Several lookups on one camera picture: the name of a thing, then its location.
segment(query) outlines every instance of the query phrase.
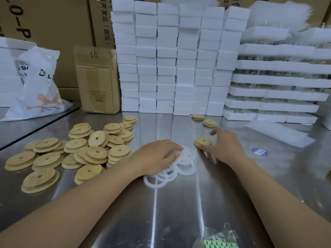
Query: pile of silicone rings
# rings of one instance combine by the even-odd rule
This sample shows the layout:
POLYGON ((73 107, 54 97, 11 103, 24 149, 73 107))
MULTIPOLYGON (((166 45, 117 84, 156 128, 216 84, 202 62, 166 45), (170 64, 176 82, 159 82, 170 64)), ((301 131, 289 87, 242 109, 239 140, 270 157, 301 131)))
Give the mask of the pile of silicone rings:
POLYGON ((144 182, 148 187, 151 187, 153 189, 161 188, 165 186, 168 182, 175 180, 178 174, 193 175, 194 173, 196 173, 197 168, 194 163, 197 157, 196 152, 192 151, 190 148, 185 146, 183 146, 183 148, 184 149, 179 152, 180 156, 168 168, 161 171, 159 174, 144 176, 144 182), (178 167, 178 164, 184 166, 191 165, 191 167, 188 170, 183 170, 180 167, 178 167), (150 183, 148 181, 148 177, 154 177, 156 183, 155 184, 150 183))

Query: person's right hand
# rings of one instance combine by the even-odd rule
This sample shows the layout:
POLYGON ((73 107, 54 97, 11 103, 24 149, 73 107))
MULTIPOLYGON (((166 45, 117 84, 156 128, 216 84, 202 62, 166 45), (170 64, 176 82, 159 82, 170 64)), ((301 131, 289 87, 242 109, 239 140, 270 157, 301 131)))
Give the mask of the person's right hand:
POLYGON ((247 158, 236 133, 216 128, 210 132, 210 135, 212 136, 215 134, 217 134, 217 143, 215 145, 200 144, 198 145, 198 148, 209 152, 218 160, 230 166, 234 162, 247 158))

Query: small cardboard box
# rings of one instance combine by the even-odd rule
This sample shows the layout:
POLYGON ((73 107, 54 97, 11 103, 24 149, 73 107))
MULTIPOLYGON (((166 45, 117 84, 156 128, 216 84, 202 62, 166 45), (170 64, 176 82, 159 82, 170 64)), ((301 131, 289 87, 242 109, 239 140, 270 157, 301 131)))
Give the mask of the small cardboard box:
POLYGON ((114 49, 74 47, 82 108, 86 112, 115 114, 121 93, 114 49))

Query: metal table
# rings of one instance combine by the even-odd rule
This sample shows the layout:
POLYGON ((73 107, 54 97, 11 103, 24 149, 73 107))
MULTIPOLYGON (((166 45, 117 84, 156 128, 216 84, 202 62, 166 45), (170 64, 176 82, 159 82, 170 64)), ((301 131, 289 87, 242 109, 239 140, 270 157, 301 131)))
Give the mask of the metal table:
MULTIPOLYGON (((169 138, 195 150, 196 137, 210 137, 210 129, 190 117, 167 114, 117 115, 88 114, 78 110, 33 133, 0 152, 0 231, 26 216, 72 187, 77 170, 64 170, 55 186, 37 194, 21 192, 23 179, 32 172, 5 171, 7 158, 23 150, 30 142, 46 137, 68 139, 68 131, 76 123, 87 122, 94 130, 105 124, 121 122, 122 116, 134 115, 138 119, 128 144, 133 151, 141 145, 169 138)), ((207 117, 218 125, 237 133, 248 156, 276 181, 331 221, 331 184, 325 179, 331 164, 331 132, 318 123, 314 126, 287 124, 291 128, 309 132, 317 141, 300 149, 257 133, 247 122, 227 121, 223 117, 207 117), (258 156, 253 148, 268 152, 258 156)), ((198 172, 191 176, 178 176, 158 190, 150 189, 142 178, 133 181, 114 201, 82 243, 81 247, 180 247, 191 248, 205 227, 222 230, 230 223, 238 233, 239 247, 272 247, 271 241, 234 172, 225 164, 215 165, 210 157, 198 154, 198 172)))
MULTIPOLYGON (((81 106, 80 102, 73 102, 72 107, 64 112, 54 115, 37 117, 28 120, 0 122, 0 150, 12 145, 37 130, 53 123, 54 121, 72 113, 81 106)), ((0 107, 0 119, 2 119, 8 108, 0 107)))

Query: person's left hand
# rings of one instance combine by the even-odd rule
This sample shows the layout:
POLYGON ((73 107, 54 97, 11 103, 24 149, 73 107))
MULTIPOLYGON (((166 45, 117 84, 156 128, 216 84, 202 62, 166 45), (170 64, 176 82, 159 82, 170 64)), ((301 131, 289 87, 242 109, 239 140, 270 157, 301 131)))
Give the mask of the person's left hand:
POLYGON ((137 176, 155 175, 179 157, 179 152, 165 157, 173 150, 183 150, 183 147, 169 139, 159 140, 141 146, 134 154, 126 158, 126 161, 132 165, 132 169, 137 172, 137 176))

